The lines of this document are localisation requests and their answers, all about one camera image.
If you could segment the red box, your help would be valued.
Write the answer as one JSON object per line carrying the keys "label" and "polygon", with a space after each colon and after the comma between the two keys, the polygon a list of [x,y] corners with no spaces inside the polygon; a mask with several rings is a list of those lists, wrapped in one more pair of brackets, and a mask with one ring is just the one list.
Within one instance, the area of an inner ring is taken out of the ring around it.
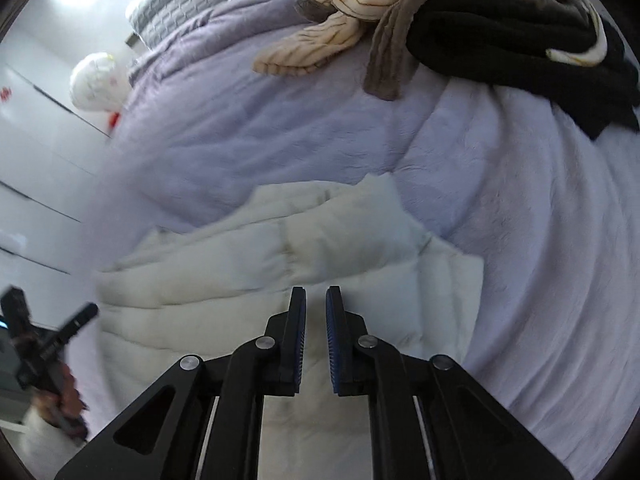
{"label": "red box", "polygon": [[119,122],[119,118],[120,118],[120,114],[117,112],[110,114],[110,117],[108,118],[108,134],[112,134],[112,132],[114,131],[115,127]]}

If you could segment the lavender plush bed blanket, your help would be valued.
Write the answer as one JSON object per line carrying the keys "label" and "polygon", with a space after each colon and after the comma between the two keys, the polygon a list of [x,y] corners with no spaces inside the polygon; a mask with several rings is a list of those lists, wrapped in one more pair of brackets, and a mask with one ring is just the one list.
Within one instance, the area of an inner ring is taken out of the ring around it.
{"label": "lavender plush bed blanket", "polygon": [[255,53],[302,24],[293,2],[222,4],[137,62],[85,263],[224,218],[262,184],[387,172],[427,229],[485,260],[472,373],[594,478],[639,408],[638,136],[590,141],[538,96],[423,67],[383,102],[361,88],[366,46],[311,75],[255,74]]}

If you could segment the white drawer cabinet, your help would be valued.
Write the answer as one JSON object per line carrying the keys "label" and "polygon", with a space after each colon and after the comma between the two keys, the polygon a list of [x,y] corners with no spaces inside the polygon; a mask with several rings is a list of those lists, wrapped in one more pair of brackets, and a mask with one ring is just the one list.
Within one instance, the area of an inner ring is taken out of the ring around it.
{"label": "white drawer cabinet", "polygon": [[92,292],[82,224],[107,147],[107,117],[70,102],[70,66],[13,27],[1,41],[1,285],[54,327]]}

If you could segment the cream quilted down jacket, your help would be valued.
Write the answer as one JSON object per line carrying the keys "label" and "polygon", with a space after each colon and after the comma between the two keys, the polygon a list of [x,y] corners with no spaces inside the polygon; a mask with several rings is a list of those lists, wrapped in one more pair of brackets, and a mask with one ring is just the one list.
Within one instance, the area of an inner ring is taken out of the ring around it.
{"label": "cream quilted down jacket", "polygon": [[189,234],[154,230],[99,272],[100,347],[124,408],[182,356],[224,356],[307,299],[302,388],[265,402],[264,479],[371,477],[368,404],[332,390],[324,297],[338,287],[370,333],[409,356],[462,360],[474,332],[482,258],[422,226],[389,176],[355,185],[256,188],[231,216]]}

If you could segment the beige striped garment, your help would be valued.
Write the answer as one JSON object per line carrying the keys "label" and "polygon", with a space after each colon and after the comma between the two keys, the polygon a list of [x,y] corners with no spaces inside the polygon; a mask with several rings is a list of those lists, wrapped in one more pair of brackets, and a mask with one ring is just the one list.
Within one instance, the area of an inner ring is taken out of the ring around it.
{"label": "beige striped garment", "polygon": [[296,11],[314,24],[262,49],[253,62],[258,74],[303,76],[355,47],[368,27],[373,34],[363,90],[396,100],[401,62],[414,17],[427,0],[297,0]]}

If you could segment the black garment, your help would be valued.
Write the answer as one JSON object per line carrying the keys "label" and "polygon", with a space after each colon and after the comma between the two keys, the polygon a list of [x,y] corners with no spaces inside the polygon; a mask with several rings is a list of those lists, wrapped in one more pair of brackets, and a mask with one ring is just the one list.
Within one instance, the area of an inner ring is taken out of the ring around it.
{"label": "black garment", "polygon": [[547,54],[582,53],[596,42],[587,12],[570,0],[427,0],[414,14],[406,47],[442,75],[543,96],[597,139],[611,124],[639,129],[638,70],[614,26],[603,28],[604,60],[580,67]]}

